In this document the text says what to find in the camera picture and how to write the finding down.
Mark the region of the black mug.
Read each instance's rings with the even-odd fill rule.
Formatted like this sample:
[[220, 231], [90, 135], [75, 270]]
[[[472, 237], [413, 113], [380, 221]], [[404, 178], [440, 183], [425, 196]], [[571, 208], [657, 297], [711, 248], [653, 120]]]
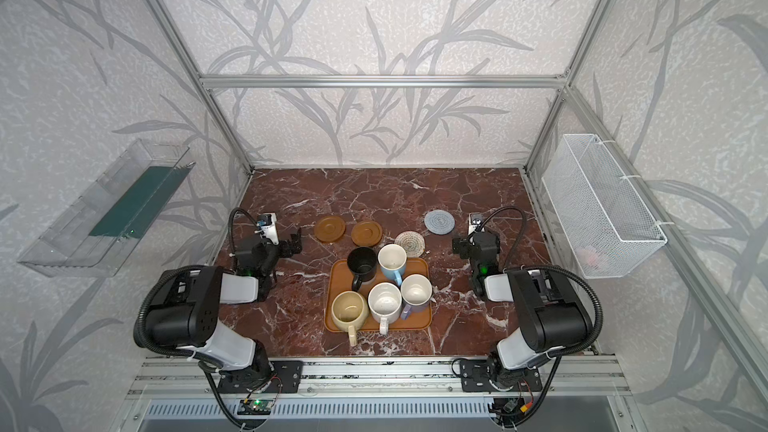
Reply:
[[378, 265], [377, 252], [370, 247], [357, 247], [347, 257], [347, 266], [353, 275], [351, 290], [358, 292], [364, 283], [375, 279]]

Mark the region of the beige yellow mug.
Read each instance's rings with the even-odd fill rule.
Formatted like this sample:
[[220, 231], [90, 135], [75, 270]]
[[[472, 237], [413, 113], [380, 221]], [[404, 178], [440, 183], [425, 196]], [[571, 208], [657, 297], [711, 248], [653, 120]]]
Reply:
[[369, 316], [367, 300], [358, 292], [344, 291], [337, 295], [331, 305], [331, 317], [335, 326], [345, 333], [349, 345], [357, 345], [357, 332]]

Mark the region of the light blue mug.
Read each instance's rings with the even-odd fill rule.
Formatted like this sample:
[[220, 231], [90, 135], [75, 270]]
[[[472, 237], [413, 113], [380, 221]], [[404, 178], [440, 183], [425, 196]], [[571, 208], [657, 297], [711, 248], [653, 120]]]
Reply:
[[397, 244], [385, 245], [378, 252], [378, 264], [381, 273], [398, 287], [402, 285], [407, 260], [407, 252]]

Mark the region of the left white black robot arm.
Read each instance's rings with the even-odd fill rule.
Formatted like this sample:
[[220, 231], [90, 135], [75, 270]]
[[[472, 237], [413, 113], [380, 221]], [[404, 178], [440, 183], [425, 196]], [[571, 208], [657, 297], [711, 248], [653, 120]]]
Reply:
[[231, 211], [253, 232], [231, 238], [229, 268], [189, 265], [165, 271], [143, 300], [134, 325], [134, 341], [153, 353], [195, 362], [212, 380], [216, 395], [295, 393], [303, 364], [272, 361], [258, 340], [240, 335], [219, 317], [223, 305], [263, 302], [277, 284], [280, 259], [302, 251], [302, 232], [280, 239], [273, 213], [253, 216], [242, 208]]

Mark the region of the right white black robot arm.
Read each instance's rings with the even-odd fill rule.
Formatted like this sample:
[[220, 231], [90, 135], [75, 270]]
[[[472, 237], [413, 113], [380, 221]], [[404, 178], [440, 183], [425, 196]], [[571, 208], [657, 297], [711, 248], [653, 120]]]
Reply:
[[[501, 261], [500, 236], [487, 224], [506, 211], [517, 212], [521, 226]], [[584, 279], [551, 264], [509, 264], [526, 231], [525, 213], [505, 206], [488, 216], [472, 213], [468, 233], [452, 240], [452, 252], [469, 262], [476, 297], [513, 304], [518, 321], [518, 328], [500, 340], [487, 358], [455, 361], [454, 374], [464, 392], [542, 391], [539, 368], [590, 348], [602, 330], [602, 305]]]

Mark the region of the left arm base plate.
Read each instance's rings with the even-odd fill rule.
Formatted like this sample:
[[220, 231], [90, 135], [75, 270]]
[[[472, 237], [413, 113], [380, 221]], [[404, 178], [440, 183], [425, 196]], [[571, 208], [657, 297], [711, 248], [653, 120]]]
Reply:
[[304, 363], [300, 360], [271, 361], [265, 371], [249, 367], [236, 371], [225, 371], [217, 385], [222, 394], [297, 393]]

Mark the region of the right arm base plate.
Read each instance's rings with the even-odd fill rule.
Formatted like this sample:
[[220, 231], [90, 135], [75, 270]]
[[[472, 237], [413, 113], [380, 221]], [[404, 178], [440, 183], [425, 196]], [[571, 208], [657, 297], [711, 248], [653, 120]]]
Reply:
[[540, 392], [543, 390], [537, 369], [506, 369], [490, 357], [458, 358], [451, 370], [461, 381], [463, 392]]

